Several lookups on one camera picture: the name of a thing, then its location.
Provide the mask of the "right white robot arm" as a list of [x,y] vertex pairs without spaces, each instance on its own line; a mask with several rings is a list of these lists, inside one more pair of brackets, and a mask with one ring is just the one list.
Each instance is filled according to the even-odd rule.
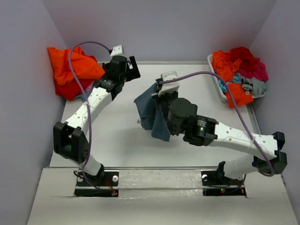
[[157,79],[151,95],[159,107],[171,135],[183,135],[183,141],[194,146],[224,147],[245,156],[222,161],[209,180],[226,184],[248,173],[281,174],[287,166],[287,155],[281,149],[285,143],[282,132],[272,135],[247,133],[227,126],[213,118],[197,114],[197,105],[178,97],[179,85],[162,84]]

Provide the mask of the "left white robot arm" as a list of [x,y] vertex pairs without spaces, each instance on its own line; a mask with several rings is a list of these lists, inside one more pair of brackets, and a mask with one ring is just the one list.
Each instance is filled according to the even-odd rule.
[[125,82],[140,76],[134,56],[112,57],[87,100],[65,122],[53,127],[54,152],[75,163],[93,185],[103,182],[105,168],[91,155],[91,141],[86,137],[90,125],[122,91]]

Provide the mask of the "blue-grey t shirt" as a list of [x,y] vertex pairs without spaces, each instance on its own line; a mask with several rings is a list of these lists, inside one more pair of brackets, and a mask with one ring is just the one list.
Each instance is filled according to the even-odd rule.
[[166,127],[164,117],[159,107],[156,107],[152,94],[156,92],[156,83],[152,84],[146,91],[139,95],[134,103],[144,130],[150,131],[153,138],[164,142],[170,141],[170,133]]

